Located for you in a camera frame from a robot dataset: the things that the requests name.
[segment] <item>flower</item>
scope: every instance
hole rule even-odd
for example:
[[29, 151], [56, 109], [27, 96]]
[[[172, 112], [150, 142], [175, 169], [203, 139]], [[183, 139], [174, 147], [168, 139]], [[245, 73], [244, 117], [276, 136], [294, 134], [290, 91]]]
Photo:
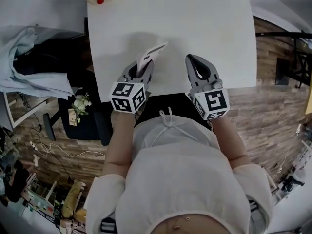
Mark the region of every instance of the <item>flower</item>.
[[72, 108], [75, 110], [77, 115], [77, 121], [80, 122], [79, 115], [87, 115], [86, 107], [91, 106], [92, 103], [89, 101], [89, 95], [86, 93], [85, 95], [76, 96], [76, 100], [72, 104]]

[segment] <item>red bottle cap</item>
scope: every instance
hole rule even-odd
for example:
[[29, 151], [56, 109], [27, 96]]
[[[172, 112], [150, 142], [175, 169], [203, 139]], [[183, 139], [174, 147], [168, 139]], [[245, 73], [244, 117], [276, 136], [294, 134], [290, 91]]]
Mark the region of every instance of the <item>red bottle cap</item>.
[[104, 3], [104, 0], [97, 0], [97, 4], [102, 4]]

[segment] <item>white wall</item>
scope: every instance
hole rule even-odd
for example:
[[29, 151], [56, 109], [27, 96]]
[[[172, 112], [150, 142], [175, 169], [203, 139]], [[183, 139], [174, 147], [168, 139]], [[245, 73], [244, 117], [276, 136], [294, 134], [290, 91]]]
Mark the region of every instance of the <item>white wall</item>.
[[0, 0], [0, 27], [29, 26], [84, 32], [85, 0]]
[[312, 33], [312, 0], [250, 0], [253, 15], [288, 31]]
[[294, 188], [287, 198], [275, 206], [268, 233], [292, 230], [307, 220], [312, 220], [312, 159], [296, 175], [300, 176], [305, 185]]

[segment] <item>black chair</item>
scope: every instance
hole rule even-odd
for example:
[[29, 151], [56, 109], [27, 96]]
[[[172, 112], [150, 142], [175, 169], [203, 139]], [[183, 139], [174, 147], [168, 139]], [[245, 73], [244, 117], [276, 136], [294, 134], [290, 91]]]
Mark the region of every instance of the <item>black chair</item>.
[[111, 123], [112, 105], [101, 103], [98, 87], [94, 74], [91, 71], [82, 71], [67, 74], [68, 80], [72, 87], [82, 87], [76, 95], [85, 95], [88, 93], [92, 106], [87, 106], [88, 115], [80, 117], [80, 123], [77, 126], [69, 124], [68, 109], [72, 108], [75, 97], [71, 96], [68, 100], [58, 98], [59, 111], [51, 118], [49, 114], [43, 115], [45, 130], [50, 140], [55, 141], [53, 125], [61, 117], [66, 135], [70, 139], [79, 140], [101, 140], [103, 146], [109, 144], [113, 134]]

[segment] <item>clutter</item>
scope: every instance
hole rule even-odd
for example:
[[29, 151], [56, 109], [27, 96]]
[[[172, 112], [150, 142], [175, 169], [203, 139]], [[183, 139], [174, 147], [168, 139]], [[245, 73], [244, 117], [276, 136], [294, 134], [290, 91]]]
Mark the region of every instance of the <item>clutter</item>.
[[284, 182], [283, 182], [283, 187], [282, 187], [282, 191], [284, 192], [291, 192], [293, 190], [293, 185], [300, 185], [300, 186], [304, 186], [305, 182], [299, 181], [294, 179], [293, 176], [289, 176]]
[[305, 166], [307, 165], [308, 161], [312, 157], [312, 151], [310, 148], [311, 144], [307, 144], [303, 140], [301, 141], [304, 145], [305, 148], [303, 148], [303, 151], [298, 155], [298, 157], [294, 160], [292, 165], [296, 168], [296, 170], [303, 170]]

